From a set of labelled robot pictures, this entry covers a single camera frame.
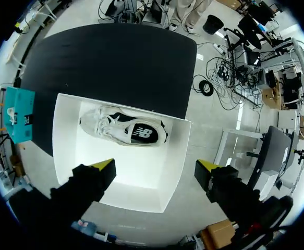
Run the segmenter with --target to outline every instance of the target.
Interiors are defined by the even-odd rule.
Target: floor
[[[174,11],[174,4],[175,1],[172,1],[169,18]],[[45,37],[74,27],[98,23],[98,6],[99,1],[95,0],[74,1],[59,16]],[[225,40],[219,36],[208,35],[202,30],[209,14],[220,17],[229,28],[235,28],[241,19],[237,12],[213,1],[196,25],[196,34],[188,35],[188,37],[197,43],[209,41],[226,45]],[[176,32],[187,35],[181,27]],[[197,59],[195,74],[204,74],[207,60],[220,56],[212,44],[201,46],[198,54],[203,55],[204,60]],[[259,115],[252,110],[252,106],[252,103],[244,102],[241,111],[238,108],[226,111],[220,105],[217,95],[205,97],[192,90],[186,114],[186,119],[192,121],[192,127],[185,165],[178,187],[164,213],[142,213],[95,202],[82,218],[96,223],[99,231],[107,231],[128,244],[141,246],[164,246],[177,243],[184,235],[192,235],[207,225],[226,219],[219,206],[210,203],[193,177],[194,163],[198,158],[214,161],[222,136],[222,128],[235,129],[240,124],[242,130],[254,132],[258,127],[260,132],[266,132],[270,125],[277,125],[277,111],[267,106],[263,106],[261,110],[260,125],[258,125]],[[225,165],[229,158],[233,158],[235,166],[239,170],[246,171],[243,176],[248,176],[247,173],[252,171],[248,168],[250,162],[248,159],[239,157],[238,153],[252,150],[256,142],[254,139],[244,137],[239,137],[236,142],[235,136],[229,136],[221,165]],[[50,188],[58,187],[53,158],[32,142],[26,142],[24,146],[25,150],[21,154],[26,173],[32,184],[49,196]]]

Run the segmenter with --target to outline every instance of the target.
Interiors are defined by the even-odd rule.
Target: shoelace
[[[109,134],[110,122],[108,119],[110,119],[110,121],[113,122],[113,124],[115,124],[116,121],[111,116],[105,115],[103,113],[102,107],[98,108],[95,111],[94,119],[96,120],[95,133],[99,136],[107,135],[107,136],[112,137],[112,135]]]
[[[15,118],[15,110],[14,108],[7,108],[7,114],[9,115],[9,121],[11,125],[14,125],[14,118]]]

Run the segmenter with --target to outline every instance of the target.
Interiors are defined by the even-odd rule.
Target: pants
[[[206,10],[206,8],[211,4],[212,0],[196,0],[194,7],[190,14],[188,15],[185,25],[193,28],[198,22],[200,16]],[[171,18],[171,23],[175,25],[181,25],[183,19],[185,18],[185,12],[193,0],[177,0],[176,8],[174,14]]]

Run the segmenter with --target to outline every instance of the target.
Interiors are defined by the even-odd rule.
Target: black tabletop
[[[196,53],[185,36],[137,24],[95,24],[45,38],[21,83],[36,92],[33,142],[52,155],[58,93],[185,118]]]

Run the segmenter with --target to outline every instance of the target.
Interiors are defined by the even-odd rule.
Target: new balance logo
[[[148,138],[148,137],[150,137],[151,133],[153,133],[153,131],[150,129],[138,128],[135,132],[132,133],[132,135],[137,135],[139,137]]]

